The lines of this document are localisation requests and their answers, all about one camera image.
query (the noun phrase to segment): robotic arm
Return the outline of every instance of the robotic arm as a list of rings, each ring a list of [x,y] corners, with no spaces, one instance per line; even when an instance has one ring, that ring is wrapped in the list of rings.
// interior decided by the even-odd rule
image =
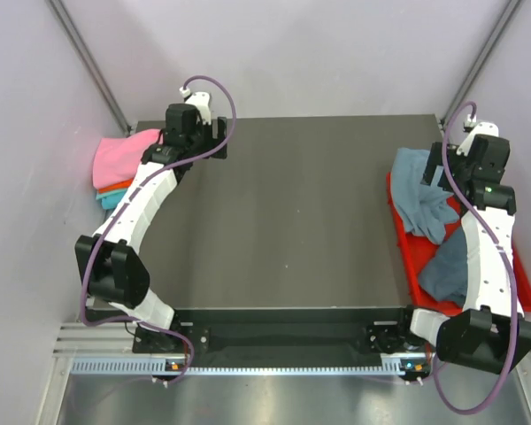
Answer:
[[[171,327],[174,310],[150,289],[150,274],[138,253],[143,236],[159,207],[192,164],[168,170],[164,167],[216,148],[225,140],[227,129],[226,118],[219,117],[217,137],[213,137],[209,93],[191,94],[189,89],[184,88],[180,92],[185,102],[170,104],[167,108],[165,128],[159,133],[158,140],[143,153],[142,163],[126,195],[93,236],[81,236],[75,245],[82,281],[98,237],[126,206],[94,260],[88,293],[132,317],[164,329]],[[226,158],[227,146],[212,157]],[[148,176],[155,173],[158,174],[147,182]]]
[[[510,154],[509,142],[499,137],[490,122],[465,124],[469,132],[459,145],[449,144],[447,157],[455,183],[493,229],[512,264],[512,227],[516,205],[513,188],[500,184]],[[423,183],[430,184],[442,164],[441,143],[429,154]],[[452,191],[442,174],[439,186]],[[510,280],[498,247],[480,221],[465,212],[461,220],[466,236],[468,291],[463,312],[449,318],[416,308],[410,331],[431,343],[439,359],[499,374],[509,345],[511,316]],[[512,366],[531,350],[531,322],[525,321],[518,301],[518,342]]]

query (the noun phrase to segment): red basket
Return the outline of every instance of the red basket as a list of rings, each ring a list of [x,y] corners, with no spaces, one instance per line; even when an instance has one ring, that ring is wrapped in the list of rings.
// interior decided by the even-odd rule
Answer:
[[[417,276],[427,262],[435,256],[438,246],[431,243],[425,237],[405,233],[403,221],[401,220],[401,217],[399,217],[399,214],[391,201],[391,173],[388,173],[386,181],[388,187],[388,204],[391,208],[391,213],[393,214],[393,221],[396,224],[398,246],[404,260],[405,273],[407,274],[407,280],[409,281],[413,304],[438,310],[449,316],[459,314],[462,310],[456,304],[451,301],[442,301],[439,303],[419,286]],[[457,210],[458,213],[460,212],[460,206],[454,197],[450,197],[447,202],[451,207]],[[446,239],[452,235],[452,232],[454,232],[458,226],[460,226],[460,220],[456,223],[447,224],[445,226]],[[515,246],[513,246],[513,272],[515,273],[515,279],[517,281],[517,294],[521,306],[526,313],[531,313],[531,284],[529,283],[527,274],[521,264]]]

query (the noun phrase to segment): cloth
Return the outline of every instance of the cloth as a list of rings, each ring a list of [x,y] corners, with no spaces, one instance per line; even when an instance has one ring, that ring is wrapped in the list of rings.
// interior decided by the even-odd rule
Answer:
[[[158,140],[159,130],[144,130],[128,138],[101,139],[92,166],[95,189],[133,179],[143,152]]]
[[[466,235],[457,228],[419,273],[419,285],[436,301],[464,305],[468,291]]]
[[[122,194],[122,196],[124,196],[124,194],[127,192],[127,189],[116,189],[116,190],[111,190],[110,192],[105,192],[105,193],[100,193],[100,191],[98,191],[96,193],[96,200],[100,200],[100,199],[104,199],[105,197],[111,197],[112,195],[118,195],[119,193]]]
[[[100,204],[105,210],[111,210],[112,208],[116,208],[116,205],[118,205],[118,202],[122,200],[122,198],[126,195],[126,191],[124,189],[122,190],[113,190],[110,195],[107,197],[102,197],[100,199]]]
[[[116,189],[127,189],[130,186],[132,186],[132,182],[133,181],[134,181],[134,179],[129,179],[129,180],[125,180],[125,181],[120,182],[120,183],[111,184],[110,186],[106,186],[105,188],[99,189],[98,193],[111,192],[111,191],[116,190]]]
[[[391,198],[404,223],[405,233],[426,236],[439,245],[446,231],[444,225],[458,220],[458,214],[446,203],[449,192],[436,184],[440,173],[435,174],[430,186],[421,184],[428,151],[401,148],[391,169]]]

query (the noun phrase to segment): gray tabletop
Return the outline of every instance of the gray tabletop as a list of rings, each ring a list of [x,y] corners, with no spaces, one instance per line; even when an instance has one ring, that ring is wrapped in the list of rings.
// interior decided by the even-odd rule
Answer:
[[[440,136],[434,115],[238,120],[144,237],[151,288],[175,307],[408,303],[386,173]]]

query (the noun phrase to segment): blue cloth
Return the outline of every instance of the blue cloth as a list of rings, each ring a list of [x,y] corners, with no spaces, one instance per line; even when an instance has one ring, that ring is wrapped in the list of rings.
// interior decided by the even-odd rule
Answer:
[[[116,189],[116,190],[110,190],[105,193],[96,193],[96,200],[102,199],[104,197],[111,197],[112,195],[116,195],[117,193],[126,193],[127,189]]]
[[[468,291],[466,255],[466,235],[460,227],[439,246],[435,256],[419,273],[420,287],[437,301],[454,301],[460,307],[464,305]]]
[[[436,173],[430,186],[421,184],[428,151],[401,148],[391,169],[391,198],[403,220],[405,233],[426,236],[439,245],[446,231],[444,225],[458,220],[458,214],[446,200],[451,193],[436,184],[441,173]]]
[[[111,210],[112,208],[116,208],[118,202],[120,202],[124,195],[126,195],[126,190],[118,189],[106,193],[108,194],[108,196],[102,196],[102,198],[100,199],[100,204],[103,206],[103,209]]]

